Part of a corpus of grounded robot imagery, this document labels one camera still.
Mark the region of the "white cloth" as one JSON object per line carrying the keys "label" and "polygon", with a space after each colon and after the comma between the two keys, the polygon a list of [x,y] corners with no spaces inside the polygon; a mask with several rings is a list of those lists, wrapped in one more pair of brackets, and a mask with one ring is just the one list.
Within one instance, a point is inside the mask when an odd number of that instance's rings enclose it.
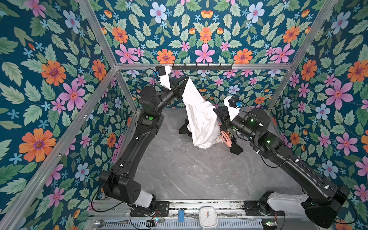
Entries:
{"label": "white cloth", "polygon": [[200,149],[210,148],[216,144],[220,133],[218,117],[214,112],[215,106],[201,96],[191,79],[186,83],[182,98],[186,106],[193,145]]}

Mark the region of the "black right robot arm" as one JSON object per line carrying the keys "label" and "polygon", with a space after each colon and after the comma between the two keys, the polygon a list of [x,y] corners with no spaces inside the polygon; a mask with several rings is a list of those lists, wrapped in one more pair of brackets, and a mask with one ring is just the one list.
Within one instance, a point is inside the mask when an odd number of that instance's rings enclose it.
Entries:
{"label": "black right robot arm", "polygon": [[339,211],[350,194],[346,186],[337,186],[317,174],[300,160],[284,141],[268,131],[271,117],[261,108],[241,111],[231,118],[227,107],[215,108],[221,129],[232,129],[245,137],[262,160],[269,160],[281,168],[304,190],[303,195],[287,195],[267,191],[259,199],[263,214],[284,211],[306,216],[319,227],[328,229],[336,221]]}

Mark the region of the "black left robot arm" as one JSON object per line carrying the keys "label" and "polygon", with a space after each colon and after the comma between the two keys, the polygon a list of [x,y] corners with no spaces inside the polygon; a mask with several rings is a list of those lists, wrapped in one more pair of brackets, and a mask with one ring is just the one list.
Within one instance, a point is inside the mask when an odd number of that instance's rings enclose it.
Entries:
{"label": "black left robot arm", "polygon": [[138,207],[144,215],[156,211],[155,195],[144,191],[134,177],[147,147],[162,126],[162,111],[174,100],[182,99],[189,77],[169,82],[170,89],[158,92],[153,86],[141,91],[143,110],[135,124],[135,132],[129,144],[110,171],[100,174],[102,189],[107,197]]}

